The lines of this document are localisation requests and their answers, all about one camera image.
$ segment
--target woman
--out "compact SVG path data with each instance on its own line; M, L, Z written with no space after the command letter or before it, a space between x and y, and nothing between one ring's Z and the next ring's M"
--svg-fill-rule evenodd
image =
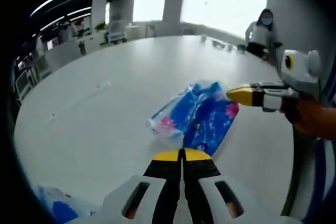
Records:
M245 32L246 51L266 59L269 52L275 52L274 49L281 45L276 37L273 13L269 9L264 9L258 20L252 22Z
M36 37L35 50L36 50L36 53L37 53L37 57L41 57L41 56L44 55L43 42L42 42L41 37L42 37L41 33L39 33Z
M68 17L65 17L65 22L61 25L58 34L58 43L62 44L67 42L68 40L73 39L78 35L76 26L71 23Z

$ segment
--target white shirt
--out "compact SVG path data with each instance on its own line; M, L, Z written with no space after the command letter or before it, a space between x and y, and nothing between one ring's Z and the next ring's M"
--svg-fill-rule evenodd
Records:
M38 57L41 57L41 56L44 55L44 48L43 48L43 43L42 43L42 40L41 40L41 36L37 37L37 39L36 39L35 50L37 52Z
M61 38L62 42L67 42L68 40L72 39L77 34L77 29L74 24L68 25L68 27L64 30L61 28Z
M246 43L254 42L270 48L272 43L276 42L275 26L273 31L269 31L265 26L257 26L257 22L252 22L245 32Z

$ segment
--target potted plant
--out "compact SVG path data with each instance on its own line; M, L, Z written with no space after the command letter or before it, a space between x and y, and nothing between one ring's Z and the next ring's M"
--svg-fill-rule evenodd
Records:
M104 30L105 28L106 28L105 22L100 23L100 24L96 25L96 27L95 27L96 31Z
M84 34L84 29L80 29L80 30L78 31L78 37L82 37L83 34Z

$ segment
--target office chair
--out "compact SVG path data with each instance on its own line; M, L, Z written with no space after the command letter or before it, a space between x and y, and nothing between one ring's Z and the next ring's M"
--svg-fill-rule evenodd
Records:
M34 87L33 84L28 80L27 70L23 71L19 78L17 78L17 80L15 81L15 87L18 99L20 103L22 103L26 95L28 95L28 93Z
M108 34L109 43L118 40L122 40L123 42L126 41L126 26L127 21L124 19L111 21Z
M48 66L45 56L42 56L37 59L34 68L38 75L39 82L51 74L51 69Z

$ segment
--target office desk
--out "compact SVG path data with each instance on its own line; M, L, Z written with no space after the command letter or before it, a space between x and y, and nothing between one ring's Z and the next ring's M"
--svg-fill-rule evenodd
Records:
M135 40L86 55L52 73L20 109L14 142L32 183L94 204L134 174L156 149L146 120L199 79L228 86L275 81L276 70L199 36ZM292 126L280 113L240 106L214 161L280 214L293 165Z

